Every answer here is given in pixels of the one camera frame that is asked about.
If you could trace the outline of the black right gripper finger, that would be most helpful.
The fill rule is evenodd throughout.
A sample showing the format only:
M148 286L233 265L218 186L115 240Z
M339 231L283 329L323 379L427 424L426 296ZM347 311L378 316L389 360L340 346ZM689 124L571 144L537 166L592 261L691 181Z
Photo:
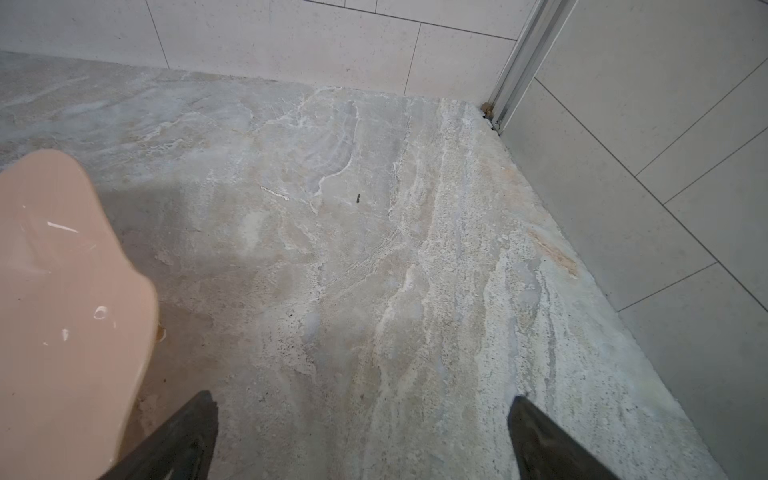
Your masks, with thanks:
M101 480L208 477L218 435L218 404L198 392Z

